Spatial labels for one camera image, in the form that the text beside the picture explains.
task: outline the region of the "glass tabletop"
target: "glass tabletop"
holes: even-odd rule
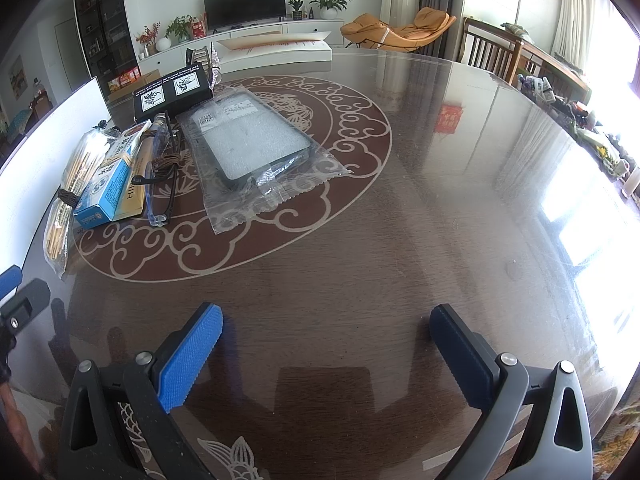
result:
[[[551,118],[490,73],[411,54],[336,50],[224,83],[353,173],[214,235],[187,156],[171,224],[76,232],[62,281],[43,221],[24,282],[55,299],[12,353],[43,434],[78,360],[154,350],[203,301],[223,335],[172,416],[218,478],[434,478],[479,416],[430,339],[440,303],[526,365],[572,361],[602,427],[640,360],[638,215]]]

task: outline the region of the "plastic bag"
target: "plastic bag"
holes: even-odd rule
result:
[[[78,202],[84,188],[102,164],[110,141],[118,136],[118,130],[105,131],[104,128],[95,126],[82,136],[66,164],[58,197],[54,199],[49,211],[42,241],[44,257],[59,278],[65,272],[68,256],[68,235],[74,209],[69,204]]]
[[[177,117],[216,234],[349,173],[311,137],[244,87]]]

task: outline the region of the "bundle of chopsticks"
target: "bundle of chopsticks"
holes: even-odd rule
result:
[[[62,277],[66,268],[68,232],[75,207],[68,202],[72,204],[78,202],[77,199],[104,160],[104,155],[109,149],[110,137],[108,132],[99,127],[85,133],[69,158],[62,175],[58,197],[49,211],[43,241],[45,258],[59,277]]]

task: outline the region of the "door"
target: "door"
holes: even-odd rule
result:
[[[69,81],[69,86],[73,92],[91,79],[86,70],[84,55],[80,49],[76,21],[73,19],[66,20],[66,22],[57,24],[55,29],[62,66],[65,69],[66,79]]]

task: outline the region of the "bottle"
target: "bottle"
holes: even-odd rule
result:
[[[622,187],[622,196],[628,198],[636,190],[640,184],[640,166],[636,166],[634,172],[626,180],[625,185]]]
[[[33,98],[37,99],[40,97],[40,94],[44,94],[46,92],[44,85],[38,81],[38,78],[33,80]]]

